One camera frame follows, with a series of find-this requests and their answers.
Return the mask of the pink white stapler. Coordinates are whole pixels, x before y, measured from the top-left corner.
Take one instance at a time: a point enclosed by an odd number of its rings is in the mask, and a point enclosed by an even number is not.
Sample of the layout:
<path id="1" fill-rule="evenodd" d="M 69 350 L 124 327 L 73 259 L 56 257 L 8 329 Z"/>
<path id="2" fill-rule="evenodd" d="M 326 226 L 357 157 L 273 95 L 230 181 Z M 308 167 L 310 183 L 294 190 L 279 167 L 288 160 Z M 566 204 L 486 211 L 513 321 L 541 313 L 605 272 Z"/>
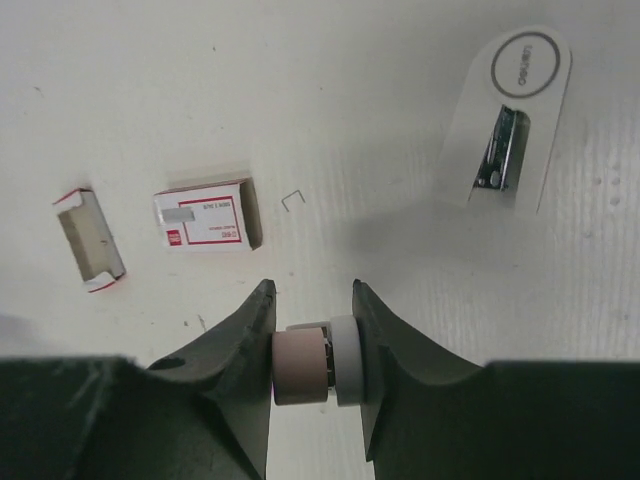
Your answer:
<path id="1" fill-rule="evenodd" d="M 340 406 L 364 400 L 360 335 L 351 315 L 275 332 L 271 368 L 278 406 L 325 403 L 331 394 Z"/>

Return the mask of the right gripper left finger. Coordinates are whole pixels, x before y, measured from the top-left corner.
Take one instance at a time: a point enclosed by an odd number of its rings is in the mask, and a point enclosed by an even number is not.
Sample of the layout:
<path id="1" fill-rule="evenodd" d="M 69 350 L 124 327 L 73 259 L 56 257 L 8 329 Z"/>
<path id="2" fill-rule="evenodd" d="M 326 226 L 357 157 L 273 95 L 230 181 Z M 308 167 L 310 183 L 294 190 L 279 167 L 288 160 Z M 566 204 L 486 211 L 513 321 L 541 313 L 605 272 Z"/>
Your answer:
<path id="1" fill-rule="evenodd" d="M 5 479 L 262 479 L 276 286 L 148 367 L 118 356 L 1 362 Z"/>

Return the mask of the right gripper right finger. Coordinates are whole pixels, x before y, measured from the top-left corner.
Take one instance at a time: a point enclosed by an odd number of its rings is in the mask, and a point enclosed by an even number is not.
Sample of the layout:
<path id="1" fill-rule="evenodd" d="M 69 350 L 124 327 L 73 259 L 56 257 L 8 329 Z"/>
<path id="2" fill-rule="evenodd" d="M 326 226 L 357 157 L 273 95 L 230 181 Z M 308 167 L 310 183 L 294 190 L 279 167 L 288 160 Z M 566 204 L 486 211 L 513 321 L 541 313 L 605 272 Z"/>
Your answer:
<path id="1" fill-rule="evenodd" d="M 478 366 L 353 284 L 366 459 L 379 479 L 635 479 L 634 362 Z"/>

